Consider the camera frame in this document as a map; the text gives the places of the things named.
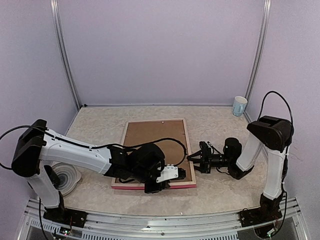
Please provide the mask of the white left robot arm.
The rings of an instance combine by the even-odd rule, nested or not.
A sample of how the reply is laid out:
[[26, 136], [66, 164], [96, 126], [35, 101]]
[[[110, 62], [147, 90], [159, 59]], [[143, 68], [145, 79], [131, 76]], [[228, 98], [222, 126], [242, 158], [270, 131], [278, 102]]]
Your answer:
[[180, 177], [178, 164], [166, 164], [166, 157], [157, 143], [172, 141], [183, 149], [185, 145], [174, 138], [161, 138], [151, 142], [125, 146], [118, 143], [92, 145], [60, 135], [47, 128], [47, 122], [38, 119], [24, 125], [19, 137], [11, 169], [27, 179], [46, 209], [57, 221], [70, 218], [70, 211], [63, 206], [62, 194], [54, 187], [45, 170], [46, 162], [58, 162], [91, 170], [106, 177], [144, 184], [147, 194], [168, 188], [169, 182]]

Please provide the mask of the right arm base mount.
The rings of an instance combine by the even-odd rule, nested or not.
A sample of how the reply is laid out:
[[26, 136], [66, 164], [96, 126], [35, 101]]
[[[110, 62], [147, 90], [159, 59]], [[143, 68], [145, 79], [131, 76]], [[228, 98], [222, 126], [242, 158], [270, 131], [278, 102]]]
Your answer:
[[279, 197], [275, 199], [269, 199], [261, 194], [259, 207], [244, 209], [238, 213], [241, 226], [244, 228], [282, 218], [283, 215], [280, 209], [280, 203], [283, 199], [283, 196], [284, 193], [281, 193]]

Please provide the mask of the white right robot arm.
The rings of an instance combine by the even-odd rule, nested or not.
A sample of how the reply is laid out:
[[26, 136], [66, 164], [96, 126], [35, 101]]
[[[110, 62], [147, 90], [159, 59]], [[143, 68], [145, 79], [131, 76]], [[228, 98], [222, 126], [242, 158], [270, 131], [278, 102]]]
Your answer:
[[200, 149], [187, 159], [201, 173], [209, 174], [212, 168], [226, 168], [228, 175], [240, 180], [253, 170], [259, 155], [265, 152], [267, 172], [262, 196], [274, 201], [283, 193], [293, 122], [265, 115], [249, 123], [246, 129], [249, 135], [244, 145], [237, 138], [229, 137], [219, 152], [210, 142], [200, 141]]

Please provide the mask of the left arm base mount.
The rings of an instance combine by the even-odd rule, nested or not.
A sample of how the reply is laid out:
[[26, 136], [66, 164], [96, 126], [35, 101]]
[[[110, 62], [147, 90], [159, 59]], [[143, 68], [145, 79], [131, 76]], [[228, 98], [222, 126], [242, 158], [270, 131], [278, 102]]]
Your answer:
[[55, 223], [68, 225], [70, 227], [84, 228], [88, 213], [82, 210], [66, 208], [64, 205], [63, 195], [60, 191], [58, 191], [58, 194], [58, 206], [55, 208], [44, 207], [45, 212], [43, 217], [46, 220], [50, 220]]

